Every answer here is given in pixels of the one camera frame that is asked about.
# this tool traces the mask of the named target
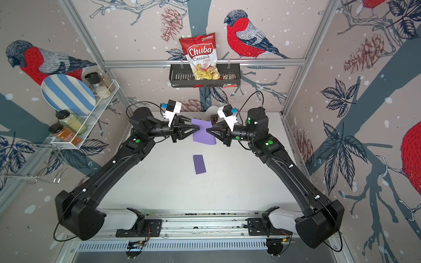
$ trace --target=wallpaper wall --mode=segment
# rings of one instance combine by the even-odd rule
[[[257,58],[302,58],[327,3],[326,0],[271,0],[264,4],[251,0],[73,2],[105,60],[185,59],[180,38],[213,32],[217,38],[218,58],[237,59],[252,50],[260,54]],[[228,37],[238,41],[230,43]],[[128,96],[139,100],[155,103],[166,102],[169,98],[183,103],[187,100],[186,109],[190,109],[190,102],[194,101],[195,109],[200,107],[205,111],[211,105],[224,103],[241,107],[248,94],[261,90],[266,97],[266,110],[277,112],[282,110],[297,71],[295,66],[243,67],[241,89],[180,90],[167,85],[169,68],[119,69],[113,73],[119,82],[127,83],[124,91]]]
[[[287,119],[356,262],[418,262],[421,2],[343,1]]]
[[[42,80],[56,73],[80,79],[97,67],[56,1],[2,1],[0,35],[0,169],[14,173],[34,152],[23,143],[42,142],[49,125],[57,122],[55,110],[41,95]],[[52,237],[57,224],[54,197],[98,171],[116,152],[127,124],[114,98],[82,148],[63,151],[71,167],[60,184],[25,186],[0,217],[0,261],[55,260],[62,244]],[[58,160],[52,161],[50,175],[61,169]],[[0,178],[0,194],[9,182]],[[67,234],[60,226],[56,236],[64,239]]]

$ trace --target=orange spice jar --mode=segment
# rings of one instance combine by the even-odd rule
[[[77,137],[76,134],[64,127],[61,123],[54,123],[48,128],[48,131],[65,142],[71,142],[74,146],[82,142],[81,138]]]

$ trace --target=white table surface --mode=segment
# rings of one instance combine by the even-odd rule
[[[189,118],[203,116],[203,112],[182,114]],[[269,133],[285,146],[295,161],[279,113],[266,114]],[[196,175],[195,154],[203,155],[206,173]],[[191,135],[176,143],[168,138],[156,144],[143,161],[113,186],[98,208],[228,213],[265,211],[275,205],[285,210],[300,210],[283,182],[251,151],[244,150],[235,140],[231,147],[218,139],[216,145],[207,145],[194,142]]]

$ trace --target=purple cloth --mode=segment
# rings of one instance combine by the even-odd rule
[[[215,136],[206,132],[207,128],[212,128],[212,123],[210,121],[192,119],[192,125],[196,125],[200,127],[200,130],[193,133],[193,141],[196,141],[198,143],[209,144],[209,145],[216,144]]]
[[[205,162],[203,161],[203,155],[193,155],[193,161],[195,163],[196,174],[205,173]]]

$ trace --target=glass jar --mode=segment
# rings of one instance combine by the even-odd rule
[[[115,86],[112,85],[112,80],[108,76],[108,74],[105,73],[104,70],[100,70],[98,74],[102,84],[104,84],[105,87],[109,88],[109,91],[113,92],[115,90]]]
[[[100,95],[101,99],[106,99],[111,96],[111,92],[108,88],[102,84],[99,74],[97,72],[92,72],[85,75],[85,79],[92,84],[92,87],[97,95]]]
[[[81,138],[77,137],[76,134],[64,127],[61,123],[54,123],[48,128],[48,131],[65,142],[71,142],[74,146],[82,142]]]
[[[87,127],[76,113],[70,113],[67,110],[62,110],[56,113],[56,117],[64,127],[68,128],[77,135],[86,132]]]

